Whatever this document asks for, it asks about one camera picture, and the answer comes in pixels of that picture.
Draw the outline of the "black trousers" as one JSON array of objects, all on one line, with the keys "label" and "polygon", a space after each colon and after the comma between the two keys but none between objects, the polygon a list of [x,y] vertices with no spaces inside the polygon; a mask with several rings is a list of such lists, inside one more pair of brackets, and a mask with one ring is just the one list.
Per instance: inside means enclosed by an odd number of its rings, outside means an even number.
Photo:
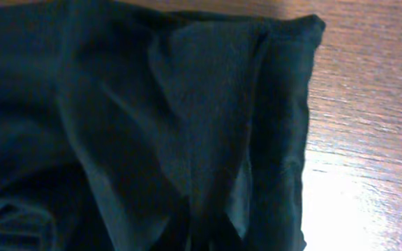
[{"label": "black trousers", "polygon": [[0,250],[303,250],[325,27],[0,6]]}]

